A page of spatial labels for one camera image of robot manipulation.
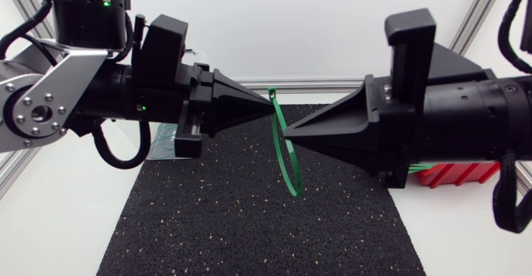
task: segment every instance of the red plastic container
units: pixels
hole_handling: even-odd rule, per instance
[[[478,181],[484,184],[493,174],[499,171],[500,163],[474,164],[439,164],[430,170],[417,172],[417,178],[422,185],[429,185],[431,189],[438,185],[461,185],[466,181]]]

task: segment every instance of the black rubber mat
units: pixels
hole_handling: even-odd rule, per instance
[[[284,106],[290,124],[321,106]],[[204,140],[198,160],[146,161],[99,275],[424,275],[376,178],[297,148],[292,197],[270,119]]]

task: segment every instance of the green plastic strap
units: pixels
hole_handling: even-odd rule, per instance
[[[288,172],[286,165],[284,164],[283,154],[281,153],[281,145],[279,144],[279,137],[277,134],[277,117],[279,124],[281,125],[281,130],[286,130],[286,121],[284,120],[283,112],[281,111],[281,106],[277,102],[275,95],[275,88],[268,89],[269,100],[273,103],[275,107],[275,114],[272,115],[272,133],[273,133],[273,143],[275,144],[275,151],[277,152],[277,159],[279,161],[279,166],[281,167],[281,172],[283,173],[284,182],[290,191],[292,196],[297,197],[303,194],[303,180],[301,179],[301,170],[299,169],[298,157],[296,156],[296,150],[293,148],[292,141],[285,139],[286,147],[288,149],[288,155],[290,156],[290,161],[292,162],[292,169],[296,180],[296,189],[293,188],[292,181],[288,177]]]

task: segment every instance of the silver metal bracket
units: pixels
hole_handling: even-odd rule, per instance
[[[40,73],[29,73],[0,82],[0,105],[8,98],[20,96],[10,109],[11,117],[0,116],[2,123],[0,152],[43,146],[67,133],[63,126],[94,75],[108,56],[107,50],[66,47],[42,40],[52,55],[61,58],[55,67],[46,64],[33,46],[13,58]]]

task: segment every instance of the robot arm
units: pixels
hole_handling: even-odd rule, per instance
[[[92,133],[103,159],[127,169],[147,156],[148,121],[177,123],[175,155],[199,157],[201,133],[213,137],[274,112],[270,101],[220,71],[181,63],[187,23],[161,15],[143,40],[145,19],[137,16],[133,30],[130,0],[45,0],[33,20],[2,39],[0,54],[52,4],[57,41],[33,39],[21,54],[0,61],[0,152],[47,145],[73,130]],[[131,65],[118,64],[130,49]],[[105,119],[140,122],[134,159],[118,160],[109,151],[100,128]]]
[[[532,68],[508,43],[520,0],[500,28],[503,55],[521,71]],[[529,3],[521,48],[530,51]],[[290,126],[294,143],[384,175],[404,188],[410,163],[501,163],[493,209],[496,223],[520,233],[532,219],[532,192],[516,207],[516,160],[532,159],[532,76],[497,79],[490,70],[434,43],[426,10],[390,16],[390,76],[366,76],[356,92]]]

